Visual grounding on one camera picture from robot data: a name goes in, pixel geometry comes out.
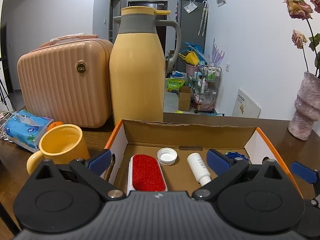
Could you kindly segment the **red white lint brush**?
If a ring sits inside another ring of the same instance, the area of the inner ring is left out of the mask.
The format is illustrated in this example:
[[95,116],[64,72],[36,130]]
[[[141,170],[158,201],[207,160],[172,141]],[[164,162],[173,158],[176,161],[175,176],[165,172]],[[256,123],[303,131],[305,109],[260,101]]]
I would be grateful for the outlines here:
[[157,159],[145,154],[134,155],[129,162],[127,195],[131,191],[164,192],[168,190]]

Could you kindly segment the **blue tissue pack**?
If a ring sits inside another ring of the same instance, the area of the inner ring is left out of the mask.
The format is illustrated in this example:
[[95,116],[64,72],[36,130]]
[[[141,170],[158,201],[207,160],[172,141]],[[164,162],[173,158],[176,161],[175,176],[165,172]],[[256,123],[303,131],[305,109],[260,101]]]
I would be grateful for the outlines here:
[[11,141],[35,153],[40,149],[40,140],[52,123],[51,118],[35,116],[22,109],[12,113],[4,125],[4,131]]

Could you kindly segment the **blue bottle cap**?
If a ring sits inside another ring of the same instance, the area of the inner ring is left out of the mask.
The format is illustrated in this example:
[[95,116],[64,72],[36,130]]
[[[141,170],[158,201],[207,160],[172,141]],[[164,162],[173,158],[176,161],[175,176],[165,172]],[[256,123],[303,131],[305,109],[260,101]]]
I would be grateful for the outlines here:
[[228,157],[229,159],[242,158],[242,159],[245,159],[246,161],[249,161],[249,159],[244,154],[241,154],[239,152],[228,151],[225,153],[225,156]]

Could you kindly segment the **peach ribbed suitcase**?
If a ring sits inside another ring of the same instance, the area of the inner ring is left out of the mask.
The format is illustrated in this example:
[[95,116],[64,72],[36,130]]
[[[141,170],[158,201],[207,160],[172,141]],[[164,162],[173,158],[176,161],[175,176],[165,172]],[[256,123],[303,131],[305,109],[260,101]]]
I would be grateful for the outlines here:
[[73,35],[22,55],[17,74],[27,111],[80,127],[103,126],[112,113],[112,47],[97,35]]

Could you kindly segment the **white bottle cap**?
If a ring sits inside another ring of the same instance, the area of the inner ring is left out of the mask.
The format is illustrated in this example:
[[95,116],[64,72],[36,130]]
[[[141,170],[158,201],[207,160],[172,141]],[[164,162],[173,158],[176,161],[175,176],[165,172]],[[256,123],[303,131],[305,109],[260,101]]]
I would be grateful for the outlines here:
[[177,157],[178,157],[177,152],[172,148],[168,148],[168,147],[161,148],[157,152],[157,159],[159,163],[162,165],[166,165],[166,166],[173,165],[177,160]]

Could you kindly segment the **yellow thermos jug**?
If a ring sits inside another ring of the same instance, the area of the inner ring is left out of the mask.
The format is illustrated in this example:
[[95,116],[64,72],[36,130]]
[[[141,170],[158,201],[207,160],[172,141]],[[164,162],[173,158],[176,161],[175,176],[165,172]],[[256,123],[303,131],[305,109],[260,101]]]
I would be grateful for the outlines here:
[[[162,122],[166,69],[175,64],[181,47],[176,21],[158,20],[169,10],[132,6],[114,18],[119,31],[110,62],[110,91],[114,122],[122,119]],[[173,27],[177,44],[173,57],[165,59],[157,27]]]

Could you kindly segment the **grey refrigerator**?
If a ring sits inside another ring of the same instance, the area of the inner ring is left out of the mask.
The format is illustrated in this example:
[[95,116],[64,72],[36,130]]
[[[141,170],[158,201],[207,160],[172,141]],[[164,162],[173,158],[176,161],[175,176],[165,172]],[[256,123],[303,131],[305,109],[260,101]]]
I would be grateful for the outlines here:
[[187,49],[189,49],[187,44],[195,44],[201,49],[201,52],[204,51],[206,31],[202,34],[203,25],[200,34],[199,29],[205,6],[206,3],[195,0],[178,0],[177,2],[176,21],[181,29],[180,53],[183,55],[185,55]]

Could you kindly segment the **pink textured vase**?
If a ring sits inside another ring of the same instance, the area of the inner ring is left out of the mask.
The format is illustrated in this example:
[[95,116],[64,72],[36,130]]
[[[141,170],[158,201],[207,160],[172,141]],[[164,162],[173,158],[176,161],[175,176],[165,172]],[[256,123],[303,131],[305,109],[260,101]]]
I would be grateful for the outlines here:
[[313,125],[319,121],[319,78],[305,72],[294,103],[296,109],[289,122],[289,132],[299,140],[310,137]]

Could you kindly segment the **yellow mug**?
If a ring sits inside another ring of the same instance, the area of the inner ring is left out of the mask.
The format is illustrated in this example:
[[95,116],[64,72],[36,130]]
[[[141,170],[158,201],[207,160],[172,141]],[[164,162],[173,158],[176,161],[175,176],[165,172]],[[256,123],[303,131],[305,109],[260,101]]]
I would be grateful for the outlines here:
[[72,124],[50,129],[41,138],[39,148],[27,161],[29,174],[35,171],[43,159],[51,159],[55,164],[68,164],[76,158],[90,158],[81,128]]

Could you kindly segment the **orange fruit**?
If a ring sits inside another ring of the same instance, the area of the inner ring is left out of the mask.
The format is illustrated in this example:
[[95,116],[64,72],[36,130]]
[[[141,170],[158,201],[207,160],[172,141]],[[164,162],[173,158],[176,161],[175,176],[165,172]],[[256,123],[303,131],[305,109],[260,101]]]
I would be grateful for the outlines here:
[[61,121],[55,121],[55,122],[52,122],[48,127],[47,127],[47,130],[51,130],[57,126],[60,126],[60,125],[63,125],[64,123],[61,122]]

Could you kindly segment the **white spray bottle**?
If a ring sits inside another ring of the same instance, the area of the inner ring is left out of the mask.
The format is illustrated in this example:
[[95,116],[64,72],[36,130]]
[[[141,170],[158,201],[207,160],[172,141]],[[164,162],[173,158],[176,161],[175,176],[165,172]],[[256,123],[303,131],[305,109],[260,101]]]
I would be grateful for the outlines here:
[[204,186],[211,182],[210,172],[206,167],[202,157],[199,153],[192,153],[187,157],[187,162],[191,168],[191,171],[196,181]]

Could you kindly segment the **red cardboard box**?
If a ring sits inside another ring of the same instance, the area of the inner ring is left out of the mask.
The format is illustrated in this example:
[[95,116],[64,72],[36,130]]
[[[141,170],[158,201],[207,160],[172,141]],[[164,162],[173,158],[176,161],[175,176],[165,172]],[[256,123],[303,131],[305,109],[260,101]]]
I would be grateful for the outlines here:
[[161,166],[170,191],[187,191],[191,194],[200,187],[187,163],[187,157],[196,152],[202,159],[206,159],[207,151],[212,148],[221,153],[239,152],[252,164],[261,164],[265,157],[275,159],[296,185],[282,157],[259,127],[166,124],[133,120],[120,120],[106,144],[106,148],[115,156],[111,174],[107,176],[108,182],[126,192],[131,157],[145,154],[156,158],[157,152],[165,147],[177,152],[174,164]]

